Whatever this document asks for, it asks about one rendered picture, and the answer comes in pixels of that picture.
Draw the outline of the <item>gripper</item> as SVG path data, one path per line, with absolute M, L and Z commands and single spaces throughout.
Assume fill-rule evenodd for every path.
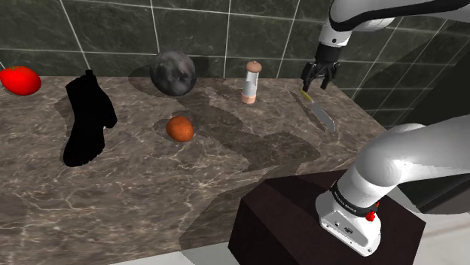
M 310 88 L 312 81 L 318 77 L 320 67 L 323 67 L 324 78 L 321 83 L 321 88 L 325 90 L 330 81 L 332 81 L 339 69 L 339 56 L 340 48 L 331 47 L 323 43 L 319 43 L 315 55 L 315 63 L 307 62 L 301 73 L 301 80 L 303 81 L 302 90 L 307 92 Z

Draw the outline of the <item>yellow-handled knife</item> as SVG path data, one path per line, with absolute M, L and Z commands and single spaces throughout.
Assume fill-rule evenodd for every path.
M 301 95 L 311 103 L 310 110 L 312 113 L 318 118 L 319 121 L 324 123 L 331 131 L 336 130 L 335 122 L 331 119 L 331 117 L 319 106 L 317 102 L 315 102 L 307 92 L 300 89 Z

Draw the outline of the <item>brown egg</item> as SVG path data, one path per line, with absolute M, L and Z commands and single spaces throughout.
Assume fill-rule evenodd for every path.
M 166 124 L 166 132 L 177 142 L 187 142 L 194 136 L 192 123 L 183 116 L 172 117 Z

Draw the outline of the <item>pink and white pepper mill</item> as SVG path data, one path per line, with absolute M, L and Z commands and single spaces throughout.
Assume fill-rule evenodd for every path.
M 241 102 L 253 104 L 256 100 L 258 86 L 258 76 L 262 70 L 262 65 L 257 61 L 251 61 L 246 64 L 246 80 L 241 92 Z

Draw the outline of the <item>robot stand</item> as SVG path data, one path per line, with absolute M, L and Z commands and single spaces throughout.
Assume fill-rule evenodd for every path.
M 413 265 L 425 228 L 385 196 L 378 249 L 362 257 L 321 228 L 315 200 L 343 171 L 269 178 L 240 201 L 228 248 L 239 265 Z

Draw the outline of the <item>black boot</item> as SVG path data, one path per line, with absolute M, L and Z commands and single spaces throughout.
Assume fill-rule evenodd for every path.
M 63 152 L 69 167 L 83 166 L 100 155 L 105 147 L 103 130 L 118 119 L 108 95 L 99 86 L 91 69 L 66 85 L 74 123 Z

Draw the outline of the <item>red tomato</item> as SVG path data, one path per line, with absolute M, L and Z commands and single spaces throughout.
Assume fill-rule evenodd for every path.
M 40 77 L 25 66 L 12 66 L 0 71 L 0 81 L 13 94 L 28 96 L 41 87 Z

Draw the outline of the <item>dark grey sphere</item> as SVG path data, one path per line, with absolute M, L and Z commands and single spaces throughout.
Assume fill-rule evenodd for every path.
M 154 86 L 168 96 L 183 96 L 196 84 L 193 60 L 181 51 L 159 52 L 150 63 L 149 75 Z

